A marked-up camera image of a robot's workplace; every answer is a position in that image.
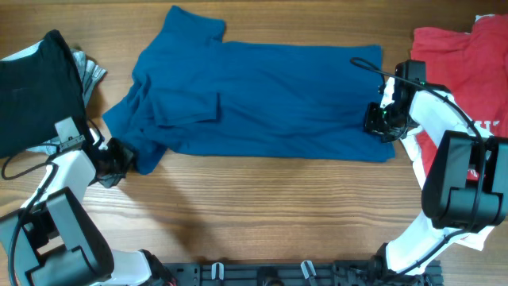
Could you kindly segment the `blue t-shirt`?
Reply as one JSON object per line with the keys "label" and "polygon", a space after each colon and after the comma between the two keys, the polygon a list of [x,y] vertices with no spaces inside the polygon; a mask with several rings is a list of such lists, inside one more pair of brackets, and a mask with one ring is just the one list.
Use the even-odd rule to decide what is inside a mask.
{"label": "blue t-shirt", "polygon": [[222,20],[173,6],[140,54],[128,94],[104,113],[113,137],[151,173],[167,150],[199,156],[385,162],[394,148],[364,131],[382,63],[359,47],[224,41]]}

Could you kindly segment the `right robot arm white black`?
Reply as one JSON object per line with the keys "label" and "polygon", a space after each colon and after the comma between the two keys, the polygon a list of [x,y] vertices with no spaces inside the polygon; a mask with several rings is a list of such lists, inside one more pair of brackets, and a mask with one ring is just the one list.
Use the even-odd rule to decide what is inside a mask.
{"label": "right robot arm white black", "polygon": [[501,224],[507,215],[507,139],[496,137],[457,105],[451,91],[426,79],[425,62],[406,60],[394,73],[353,58],[381,75],[380,103],[370,102],[364,131],[391,143],[422,128],[437,145],[421,189],[421,213],[371,260],[371,279],[406,283],[447,247]]}

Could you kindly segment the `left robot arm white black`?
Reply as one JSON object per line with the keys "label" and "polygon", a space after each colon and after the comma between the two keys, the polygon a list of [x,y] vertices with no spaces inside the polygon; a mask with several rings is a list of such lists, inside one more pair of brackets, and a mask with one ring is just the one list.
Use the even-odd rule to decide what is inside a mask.
{"label": "left robot arm white black", "polygon": [[113,187],[133,154],[112,139],[92,135],[67,117],[51,124],[58,152],[42,167],[43,180],[21,207],[1,218],[1,244],[12,285],[175,285],[171,271],[149,251],[111,249],[84,210],[86,189]]}

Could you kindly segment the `grey camouflage garment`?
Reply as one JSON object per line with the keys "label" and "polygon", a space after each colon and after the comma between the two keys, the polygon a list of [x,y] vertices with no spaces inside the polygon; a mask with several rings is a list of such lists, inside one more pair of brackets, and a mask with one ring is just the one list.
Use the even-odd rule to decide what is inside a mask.
{"label": "grey camouflage garment", "polygon": [[[19,52],[16,52],[10,56],[7,56],[2,59],[2,61],[13,61],[19,60],[21,58],[25,58],[27,56],[31,56],[34,54],[42,41],[38,41],[37,43],[25,48]],[[83,86],[83,102],[84,105],[87,106],[92,93],[100,80],[106,74],[106,69],[97,65],[93,60],[87,58],[87,55],[84,51],[80,51],[77,49],[71,49],[71,54],[73,56],[74,62],[79,72],[79,77]],[[33,146],[27,149],[28,152],[32,153],[45,153],[47,155],[52,155],[57,153],[57,148],[60,146],[60,139],[58,137],[54,137],[51,140],[45,141],[39,145]]]}

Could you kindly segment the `red t-shirt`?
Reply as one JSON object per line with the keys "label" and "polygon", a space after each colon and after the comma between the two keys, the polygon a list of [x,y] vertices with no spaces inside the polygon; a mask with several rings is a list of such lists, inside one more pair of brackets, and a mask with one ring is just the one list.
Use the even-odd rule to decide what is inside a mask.
{"label": "red t-shirt", "polygon": [[414,30],[411,58],[426,63],[426,79],[446,86],[477,128],[507,136],[507,16],[477,16],[469,33]]}

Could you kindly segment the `black folded garment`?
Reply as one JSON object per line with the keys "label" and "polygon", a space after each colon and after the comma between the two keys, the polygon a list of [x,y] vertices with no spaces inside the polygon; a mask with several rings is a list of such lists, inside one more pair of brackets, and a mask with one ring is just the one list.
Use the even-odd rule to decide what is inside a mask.
{"label": "black folded garment", "polygon": [[73,118],[84,132],[83,85],[71,50],[56,29],[29,56],[1,62],[1,157],[57,136],[55,124]]}

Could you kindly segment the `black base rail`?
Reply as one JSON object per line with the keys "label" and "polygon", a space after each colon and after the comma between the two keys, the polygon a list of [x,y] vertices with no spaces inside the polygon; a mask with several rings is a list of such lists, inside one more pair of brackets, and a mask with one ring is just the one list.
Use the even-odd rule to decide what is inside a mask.
{"label": "black base rail", "polygon": [[175,276],[175,285],[190,286],[360,286],[384,285],[368,273],[367,261],[334,261],[314,264],[304,261],[293,264],[234,265],[216,262],[212,265],[196,263],[168,263]]}

